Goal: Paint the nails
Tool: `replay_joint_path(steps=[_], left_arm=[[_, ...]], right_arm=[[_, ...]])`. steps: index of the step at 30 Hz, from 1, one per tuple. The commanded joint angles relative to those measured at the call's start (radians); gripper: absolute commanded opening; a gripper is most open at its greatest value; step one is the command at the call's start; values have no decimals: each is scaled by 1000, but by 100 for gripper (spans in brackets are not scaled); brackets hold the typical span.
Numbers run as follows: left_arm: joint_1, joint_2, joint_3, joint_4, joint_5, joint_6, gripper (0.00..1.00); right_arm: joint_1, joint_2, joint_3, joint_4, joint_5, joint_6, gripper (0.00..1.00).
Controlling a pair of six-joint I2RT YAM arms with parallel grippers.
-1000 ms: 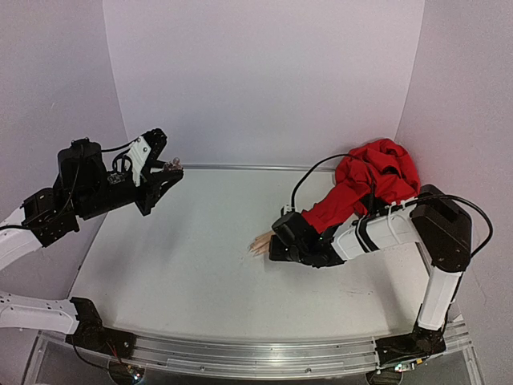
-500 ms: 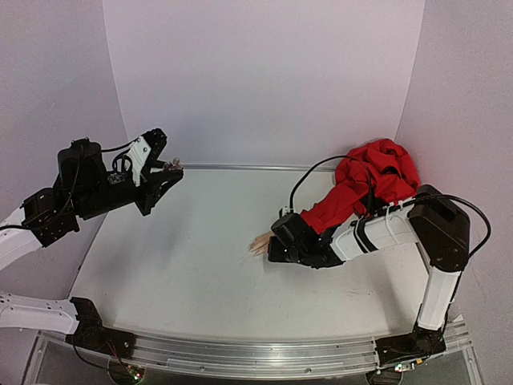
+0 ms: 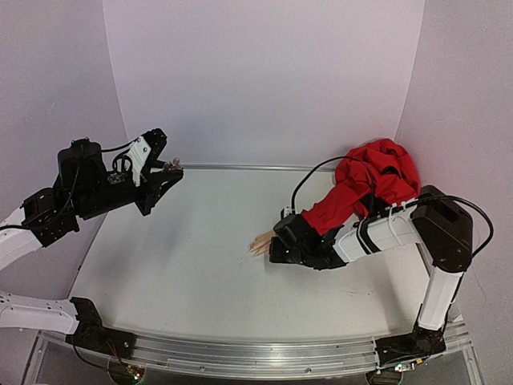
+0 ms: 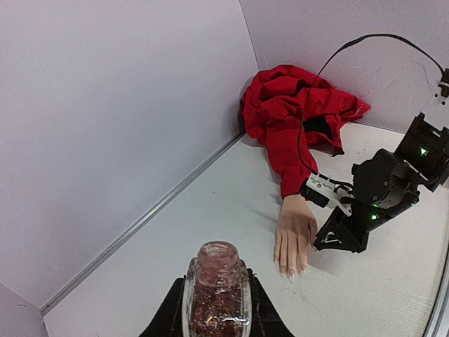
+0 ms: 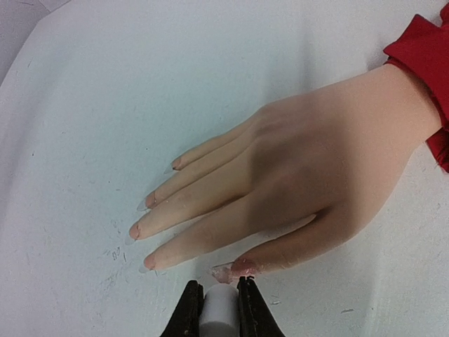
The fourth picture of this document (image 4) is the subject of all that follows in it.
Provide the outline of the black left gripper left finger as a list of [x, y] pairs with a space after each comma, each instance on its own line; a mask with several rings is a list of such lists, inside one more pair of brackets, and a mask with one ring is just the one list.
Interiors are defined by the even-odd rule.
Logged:
[[182, 298], [185, 278], [177, 278], [140, 337], [183, 337]]

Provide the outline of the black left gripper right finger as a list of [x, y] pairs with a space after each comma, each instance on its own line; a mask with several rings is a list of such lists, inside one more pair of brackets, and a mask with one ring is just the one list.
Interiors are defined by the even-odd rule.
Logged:
[[255, 273], [248, 268], [252, 317], [250, 337], [293, 337]]

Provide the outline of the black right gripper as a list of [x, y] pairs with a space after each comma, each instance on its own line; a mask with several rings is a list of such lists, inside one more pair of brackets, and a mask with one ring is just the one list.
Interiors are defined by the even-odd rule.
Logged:
[[316, 234], [313, 247], [362, 253], [368, 234], [420, 200], [415, 172], [394, 153], [378, 150], [372, 159], [354, 164], [352, 215], [336, 207]]

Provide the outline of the nail polish bottle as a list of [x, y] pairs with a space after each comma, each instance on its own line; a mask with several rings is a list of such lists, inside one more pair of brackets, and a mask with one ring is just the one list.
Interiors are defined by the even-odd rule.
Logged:
[[191, 259], [182, 296], [183, 336], [250, 335], [252, 296], [246, 264], [228, 242], [207, 242]]

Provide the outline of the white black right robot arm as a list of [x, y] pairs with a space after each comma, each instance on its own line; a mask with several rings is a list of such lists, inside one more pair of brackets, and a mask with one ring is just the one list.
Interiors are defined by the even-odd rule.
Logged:
[[361, 253], [368, 237], [420, 200], [419, 186], [433, 192], [448, 179], [448, 127], [437, 129], [420, 112], [394, 152], [378, 150], [351, 168], [344, 186], [313, 173], [303, 186], [306, 198], [332, 213], [316, 234], [314, 247]]

